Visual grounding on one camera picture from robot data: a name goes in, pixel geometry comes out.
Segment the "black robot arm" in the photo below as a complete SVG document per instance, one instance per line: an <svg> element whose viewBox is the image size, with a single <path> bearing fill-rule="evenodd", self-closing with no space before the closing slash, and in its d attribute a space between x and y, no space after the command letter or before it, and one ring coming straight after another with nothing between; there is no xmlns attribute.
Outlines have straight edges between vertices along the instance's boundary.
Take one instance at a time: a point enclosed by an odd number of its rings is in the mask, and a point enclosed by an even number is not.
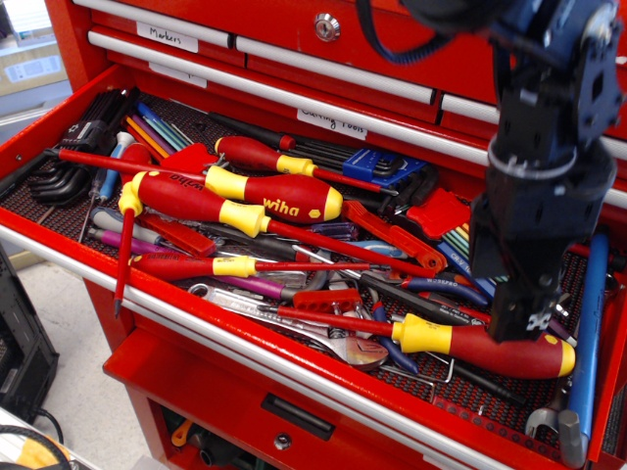
<svg viewBox="0 0 627 470"><path fill-rule="evenodd" d="M417 62L462 33L493 47L499 124L484 192L471 206L470 266L497 277L490 336L535 340L559 297L560 263L591 236L617 172L602 142L623 104L615 59L622 31L614 1L409 1L429 27L404 52L379 40L370 4L357 5L370 46L396 64Z"/></svg>

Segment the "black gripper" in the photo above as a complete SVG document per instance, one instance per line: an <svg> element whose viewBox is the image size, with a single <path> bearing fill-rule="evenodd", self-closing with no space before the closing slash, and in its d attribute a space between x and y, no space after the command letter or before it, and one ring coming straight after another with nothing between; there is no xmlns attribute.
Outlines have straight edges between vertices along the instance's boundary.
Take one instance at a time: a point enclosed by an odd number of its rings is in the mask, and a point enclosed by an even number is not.
<svg viewBox="0 0 627 470"><path fill-rule="evenodd" d="M493 138L486 188L472 202L469 260L477 278L509 278L505 245L515 240L563 237L572 245L589 237L617 163L600 140L572 148L561 167L540 169ZM530 286L521 279L497 286L489 335L498 343L537 340L546 331L559 288Z"/></svg>

